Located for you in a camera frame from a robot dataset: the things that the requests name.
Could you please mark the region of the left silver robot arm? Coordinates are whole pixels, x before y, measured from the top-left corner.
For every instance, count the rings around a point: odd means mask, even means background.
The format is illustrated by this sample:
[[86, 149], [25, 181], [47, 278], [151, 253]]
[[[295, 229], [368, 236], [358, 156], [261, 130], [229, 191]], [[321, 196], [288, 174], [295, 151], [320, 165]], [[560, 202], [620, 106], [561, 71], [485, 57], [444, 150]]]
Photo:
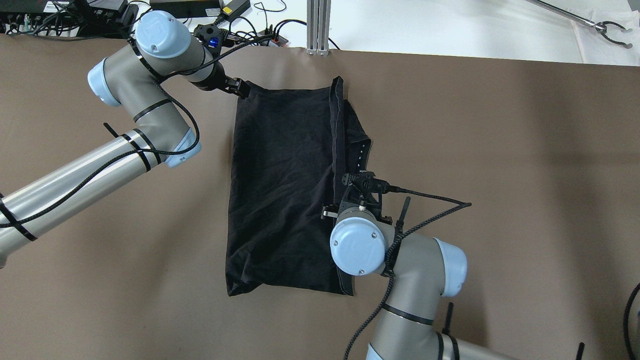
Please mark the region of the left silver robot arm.
[[162, 82], [183, 76], [202, 91], [247, 98], [250, 86], [226, 75], [214, 46], [214, 25], [195, 33], [163, 10], [143, 14], [128, 44], [87, 73], [93, 93], [106, 105], [123, 107], [135, 122], [128, 132], [1, 198], [0, 259], [34, 242], [155, 166], [176, 167], [202, 148], [194, 116], [169, 95]]

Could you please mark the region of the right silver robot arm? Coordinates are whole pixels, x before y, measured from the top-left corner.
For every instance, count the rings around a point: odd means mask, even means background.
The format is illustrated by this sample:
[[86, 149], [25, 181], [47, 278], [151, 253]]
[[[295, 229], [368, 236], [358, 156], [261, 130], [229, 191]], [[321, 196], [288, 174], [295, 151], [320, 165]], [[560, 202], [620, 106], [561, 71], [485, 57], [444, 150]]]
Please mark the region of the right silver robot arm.
[[388, 278], [382, 300], [354, 333], [343, 358], [349, 358], [356, 339], [378, 319], [366, 351], [368, 360], [509, 360], [508, 354], [450, 333], [453, 303], [448, 305], [442, 330], [434, 328], [441, 298], [454, 297], [462, 289], [467, 256], [454, 244], [419, 234], [419, 230], [471, 203], [439, 196], [454, 206], [403, 230], [403, 218], [393, 223], [382, 215], [383, 194], [422, 193], [393, 186], [363, 170], [344, 174], [341, 182], [341, 201], [325, 206], [322, 213], [336, 218], [330, 235], [334, 263], [349, 275], [376, 273]]

